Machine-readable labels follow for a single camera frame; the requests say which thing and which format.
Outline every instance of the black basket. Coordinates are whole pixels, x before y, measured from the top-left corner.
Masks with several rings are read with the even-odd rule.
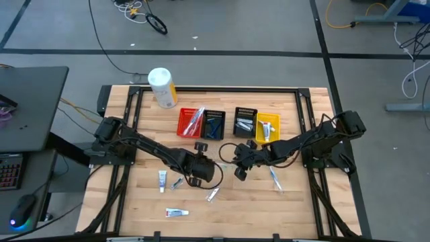
[[[216,110],[204,110],[201,137],[209,140],[222,140],[224,138],[225,122],[226,112]]]
[[[258,112],[258,110],[254,110],[251,108],[236,107],[236,112],[234,113],[233,134],[235,136],[241,137],[241,138],[254,138],[255,137],[255,127],[257,126],[257,112]],[[251,131],[246,131],[242,128],[238,128],[236,126],[238,118],[243,118],[246,120],[252,120],[253,121],[253,129]]]

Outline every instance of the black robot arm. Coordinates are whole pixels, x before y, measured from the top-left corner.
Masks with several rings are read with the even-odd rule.
[[[297,156],[287,165],[279,164],[286,161],[296,151],[304,149],[316,159],[325,158],[331,155],[331,149],[341,141],[359,138],[366,131],[357,112],[343,112],[333,119],[325,115],[324,117],[329,120],[322,121],[317,127],[289,140],[278,140],[264,144],[261,150],[257,150],[257,144],[251,140],[248,140],[246,144],[237,145],[234,150],[236,157],[231,162],[237,166],[234,174],[241,181],[244,181],[247,176],[246,171],[254,165],[258,167],[272,165],[285,168],[291,165]]]
[[[94,151],[127,157],[133,149],[140,149],[159,158],[171,170],[189,177],[187,182],[191,186],[200,187],[202,180],[210,182],[214,177],[217,164],[203,154],[207,144],[196,143],[196,154],[186,149],[168,148],[139,134],[136,129],[128,127],[123,119],[115,117],[104,118],[95,137]]]

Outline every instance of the small plastic basket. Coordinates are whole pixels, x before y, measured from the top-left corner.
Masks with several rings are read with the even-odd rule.
[[[200,134],[202,133],[202,119],[200,118],[197,123],[197,129],[193,135],[183,135],[183,131],[187,128],[189,121],[193,118],[194,114],[198,110],[195,108],[181,108],[179,113],[179,121],[177,123],[176,134],[183,138],[200,138]]]
[[[241,138],[254,138],[255,137],[255,127],[257,125],[257,113],[258,110],[251,108],[236,108],[236,112],[234,113],[234,125],[233,125],[233,134],[237,137]],[[237,119],[242,118],[246,120],[253,121],[253,129],[251,131],[246,131],[242,128],[238,128],[236,126]]]
[[[271,126],[275,128],[275,132],[270,132],[269,142],[264,139],[263,125],[259,122],[270,122]],[[257,131],[255,133],[255,140],[260,144],[270,143],[280,139],[281,134],[281,118],[279,114],[257,114]]]
[[[224,138],[224,126],[226,112],[216,110],[204,110],[202,120],[202,138],[209,140],[222,140]]]

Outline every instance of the white plastic bottle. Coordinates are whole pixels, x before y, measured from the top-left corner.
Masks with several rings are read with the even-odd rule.
[[[148,82],[162,108],[173,108],[177,104],[175,84],[169,70],[153,69],[148,75]]]

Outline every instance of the yellow label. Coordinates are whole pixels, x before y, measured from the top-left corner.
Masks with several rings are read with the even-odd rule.
[[[173,84],[173,82],[170,83],[170,92],[172,93],[173,101],[176,104],[177,103],[177,95],[176,95],[175,84]]]

